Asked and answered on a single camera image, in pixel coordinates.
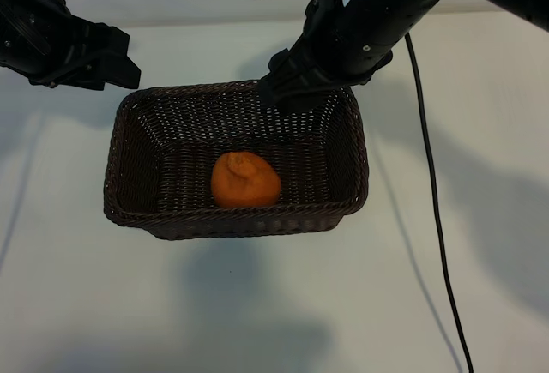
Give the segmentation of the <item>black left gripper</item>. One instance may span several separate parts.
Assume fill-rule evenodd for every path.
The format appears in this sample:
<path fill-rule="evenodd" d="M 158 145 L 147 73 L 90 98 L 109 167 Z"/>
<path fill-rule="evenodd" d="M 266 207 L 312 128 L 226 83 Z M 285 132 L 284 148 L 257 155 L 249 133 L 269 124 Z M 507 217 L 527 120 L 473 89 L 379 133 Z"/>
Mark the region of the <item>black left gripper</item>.
<path fill-rule="evenodd" d="M 130 36 L 70 13 L 65 0 L 1 0 L 1 65 L 34 86 L 135 90 Z"/>

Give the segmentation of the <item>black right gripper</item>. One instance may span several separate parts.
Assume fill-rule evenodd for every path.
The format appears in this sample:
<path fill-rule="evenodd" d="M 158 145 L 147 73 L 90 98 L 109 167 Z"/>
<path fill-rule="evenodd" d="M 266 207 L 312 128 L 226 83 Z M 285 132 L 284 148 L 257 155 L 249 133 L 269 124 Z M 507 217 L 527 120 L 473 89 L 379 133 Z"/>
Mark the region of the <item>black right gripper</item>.
<path fill-rule="evenodd" d="M 256 90 L 282 117 L 317 111 L 339 89 L 317 91 L 314 69 L 326 86 L 355 85 L 390 61 L 391 49 L 440 0 L 324 0 L 307 19 L 303 41 L 279 51 Z"/>

